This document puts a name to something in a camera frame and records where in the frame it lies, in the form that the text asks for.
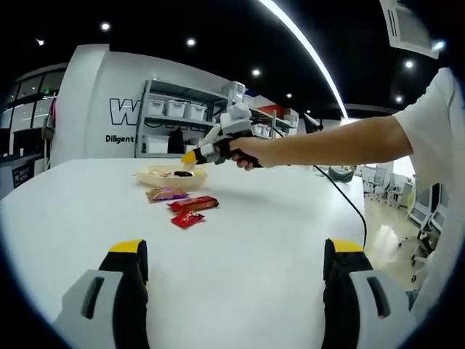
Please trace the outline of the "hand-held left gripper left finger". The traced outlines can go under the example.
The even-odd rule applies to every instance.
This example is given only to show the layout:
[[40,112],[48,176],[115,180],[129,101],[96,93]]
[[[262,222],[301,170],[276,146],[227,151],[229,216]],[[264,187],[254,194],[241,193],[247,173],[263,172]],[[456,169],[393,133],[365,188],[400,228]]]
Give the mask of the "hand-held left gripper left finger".
[[52,326],[70,348],[148,348],[147,244],[112,246],[63,295]]

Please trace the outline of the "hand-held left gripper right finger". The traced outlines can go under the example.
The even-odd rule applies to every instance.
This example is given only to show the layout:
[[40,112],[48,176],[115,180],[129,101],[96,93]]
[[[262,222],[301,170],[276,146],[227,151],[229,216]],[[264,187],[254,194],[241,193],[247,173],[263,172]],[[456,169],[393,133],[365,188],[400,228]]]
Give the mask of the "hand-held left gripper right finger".
[[407,292],[358,244],[325,241],[323,281],[324,348],[398,348],[417,325]]

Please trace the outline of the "person's right hand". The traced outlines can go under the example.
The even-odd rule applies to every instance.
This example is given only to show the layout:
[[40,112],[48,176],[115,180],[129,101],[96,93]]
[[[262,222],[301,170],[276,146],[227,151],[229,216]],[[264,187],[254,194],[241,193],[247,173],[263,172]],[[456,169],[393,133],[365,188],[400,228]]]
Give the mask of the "person's right hand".
[[268,141],[256,137],[241,137],[230,142],[232,160],[237,167],[251,171],[255,168],[249,161],[255,158],[256,161],[265,168],[273,167],[272,153],[269,152]]

